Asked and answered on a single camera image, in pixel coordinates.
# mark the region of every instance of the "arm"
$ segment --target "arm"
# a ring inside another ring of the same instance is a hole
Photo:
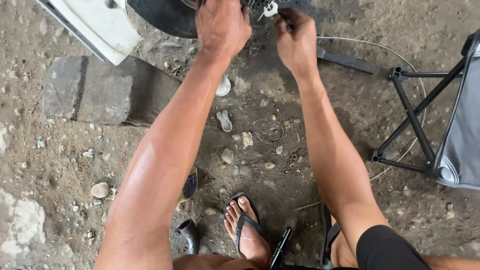
[[[320,80],[315,21],[296,10],[279,13],[275,17],[278,54],[299,87],[312,171],[322,201],[339,222],[356,258],[360,236],[388,222],[373,197],[367,169],[338,122]],[[286,21],[293,31],[287,31]]]
[[[172,213],[221,76],[252,33],[246,11],[237,0],[207,0],[197,7],[202,50],[130,161],[108,212],[96,269],[172,268]]]

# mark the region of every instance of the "black flip-flop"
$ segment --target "black flip-flop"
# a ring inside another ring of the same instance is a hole
[[[324,224],[324,242],[320,250],[320,265],[323,269],[330,270],[333,268],[332,260],[330,258],[332,252],[332,243],[340,233],[340,224],[336,222],[332,226],[332,217],[330,211],[325,203],[320,204],[320,211],[322,213],[322,221]]]
[[[247,198],[248,202],[250,202],[250,206],[252,207],[253,213],[255,214],[255,217],[257,218],[257,221],[258,221],[258,222],[255,222],[250,217],[244,215],[243,210],[240,208],[240,211],[241,211],[242,215],[239,217],[239,221],[237,223],[237,228],[235,229],[235,237],[233,239],[233,242],[235,243],[235,247],[237,248],[237,251],[240,254],[240,256],[242,256],[242,258],[245,258],[245,255],[240,252],[240,247],[239,247],[239,245],[240,245],[240,235],[241,235],[241,230],[243,228],[243,223],[244,222],[250,224],[250,226],[252,226],[260,234],[260,236],[265,239],[265,241],[267,240],[267,238],[265,236],[265,228],[262,225],[260,225],[260,216],[258,215],[257,208],[253,204],[252,200],[243,192],[235,194],[232,198],[230,198],[228,200],[227,204],[223,208],[223,219],[227,218],[227,216],[226,216],[227,206],[231,206],[230,202],[231,201],[236,201],[237,204],[238,204],[238,198],[240,198],[241,196],[245,196]]]

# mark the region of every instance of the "black tire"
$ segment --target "black tire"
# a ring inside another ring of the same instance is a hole
[[[176,37],[197,38],[195,9],[181,0],[127,0],[155,28]]]

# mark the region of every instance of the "gray fabric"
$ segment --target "gray fabric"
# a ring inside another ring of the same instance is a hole
[[[477,46],[453,112],[440,167],[452,172],[439,183],[480,189],[480,46]]]

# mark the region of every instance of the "folding chair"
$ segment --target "folding chair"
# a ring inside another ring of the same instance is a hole
[[[389,79],[406,110],[407,118],[377,149],[373,149],[370,161],[392,165],[422,173],[440,184],[480,190],[480,29],[468,36],[462,60],[450,72],[409,72],[395,67]],[[461,77],[452,115],[446,132],[435,154],[427,141],[417,116],[449,85]],[[443,78],[441,82],[413,109],[401,82],[408,78]],[[411,124],[425,155],[422,167],[389,160],[385,150]]]

